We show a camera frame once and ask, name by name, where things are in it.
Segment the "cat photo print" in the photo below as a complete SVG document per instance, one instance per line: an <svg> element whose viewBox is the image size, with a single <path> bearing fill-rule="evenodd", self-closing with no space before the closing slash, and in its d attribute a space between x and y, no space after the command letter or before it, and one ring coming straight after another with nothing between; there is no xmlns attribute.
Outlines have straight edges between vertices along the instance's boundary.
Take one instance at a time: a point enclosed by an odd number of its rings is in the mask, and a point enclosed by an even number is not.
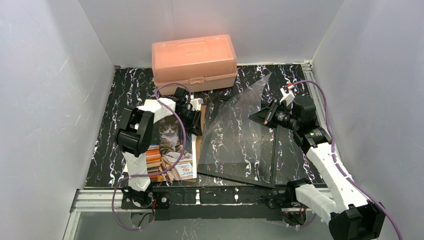
<svg viewBox="0 0 424 240"><path fill-rule="evenodd" d="M147 173L159 173L171 167L182 157L178 164L161 175L150 176L151 182L191 181L197 177L193 155L193 135L186 134L183 143L181 125L174 115L166 116L153 125L151 145L146 152Z"/></svg>

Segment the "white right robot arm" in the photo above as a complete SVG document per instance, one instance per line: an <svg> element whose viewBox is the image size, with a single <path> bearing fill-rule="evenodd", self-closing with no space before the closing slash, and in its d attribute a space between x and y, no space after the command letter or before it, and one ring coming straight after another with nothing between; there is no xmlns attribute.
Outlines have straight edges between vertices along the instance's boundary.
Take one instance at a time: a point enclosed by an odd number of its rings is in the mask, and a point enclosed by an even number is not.
<svg viewBox="0 0 424 240"><path fill-rule="evenodd" d="M250 120L268 128L291 130L295 143L316 167L332 197L302 178L287 183L285 199L309 207L323 220L334 240L376 240L386 215L342 174L333 159L332 139L321 127L311 97L296 96L288 106L274 100L251 114Z"/></svg>

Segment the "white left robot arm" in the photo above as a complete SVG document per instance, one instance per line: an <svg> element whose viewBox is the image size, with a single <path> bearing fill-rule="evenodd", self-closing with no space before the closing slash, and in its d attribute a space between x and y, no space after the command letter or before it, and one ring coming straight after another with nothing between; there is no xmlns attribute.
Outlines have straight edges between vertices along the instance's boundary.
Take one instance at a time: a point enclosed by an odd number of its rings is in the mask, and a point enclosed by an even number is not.
<svg viewBox="0 0 424 240"><path fill-rule="evenodd" d="M124 109L115 142L126 162L130 188L144 192L152 182L197 178L202 104L178 87L172 95Z"/></svg>

